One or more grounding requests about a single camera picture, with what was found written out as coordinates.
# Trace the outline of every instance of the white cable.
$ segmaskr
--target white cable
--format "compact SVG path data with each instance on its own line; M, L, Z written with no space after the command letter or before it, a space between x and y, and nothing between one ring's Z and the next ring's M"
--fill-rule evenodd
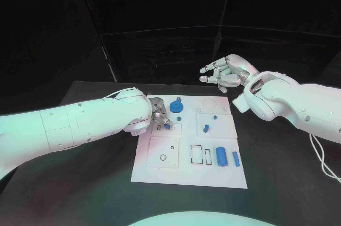
M320 145L320 148L321 148L323 157L320 156L320 153L318 153L318 150L317 150L314 141L313 141L313 137L314 137L315 141L318 142L318 145ZM331 171L331 169L328 168L328 166L327 166L327 164L326 164L326 151L324 151L324 147L323 147L323 145L321 145L321 143L320 143L320 141L318 141L315 135L313 135L311 133L310 133L310 138L311 138L311 144L313 144L314 150L315 150L317 155L318 155L318 159L320 159L320 161L321 161L321 168L323 168L323 171L324 171L324 173L326 173L326 175L327 175L328 177L337 179L337 181L341 183L341 178L336 175L336 173Z
M128 91L128 90L133 90L133 89L136 89L136 88L135 88L135 87L130 87L130 88L122 89L122 90L113 92L110 95L107 95L103 99L106 99L109 96L112 96L113 94L116 94L116 93L119 93L119 92L123 92L123 91Z

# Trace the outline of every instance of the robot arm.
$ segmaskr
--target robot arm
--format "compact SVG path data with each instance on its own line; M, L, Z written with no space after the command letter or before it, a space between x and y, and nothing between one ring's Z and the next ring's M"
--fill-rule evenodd
M203 82L226 87L246 87L234 99L240 112L249 109L266 121L284 116L295 127L313 135L341 143L341 89L317 84L301 85L278 72L259 72L239 55L229 55L201 69L214 70Z
M151 121L172 125L164 101L138 88L52 109L0 116L0 179L28 160L68 150L122 130L138 136Z

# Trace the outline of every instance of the white platform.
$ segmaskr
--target white platform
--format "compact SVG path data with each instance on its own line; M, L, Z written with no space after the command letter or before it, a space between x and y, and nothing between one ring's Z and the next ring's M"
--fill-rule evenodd
M164 99L168 118L175 122L171 130L158 122L139 137L132 182L247 188L243 161L237 143L237 133L227 97L148 95ZM169 110L169 104L181 97L184 111ZM203 147L203 154L195 147ZM216 148L224 147L229 166L217 164ZM207 163L207 150L211 150L213 163ZM234 164L233 151L239 154L240 167ZM191 163L203 156L203 164Z

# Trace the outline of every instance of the dark wall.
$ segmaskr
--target dark wall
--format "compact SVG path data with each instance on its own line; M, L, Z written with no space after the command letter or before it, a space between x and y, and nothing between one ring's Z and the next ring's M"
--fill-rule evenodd
M86 0L0 4L0 114L57 106L76 80L115 81Z
M315 82L341 50L339 0L87 2L125 82L198 84L200 68L232 53Z

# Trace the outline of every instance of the black table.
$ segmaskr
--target black table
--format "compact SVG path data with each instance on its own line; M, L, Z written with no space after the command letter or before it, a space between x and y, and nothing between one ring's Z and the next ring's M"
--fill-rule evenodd
M224 96L217 87L74 82L61 105L138 87L146 94ZM230 103L243 88L229 89ZM284 226L340 225L341 189L321 171L308 134L232 105L249 189L132 183L138 137L120 132L18 169L0 196L0 225L128 225L158 214L216 211ZM323 140L341 174L340 144Z

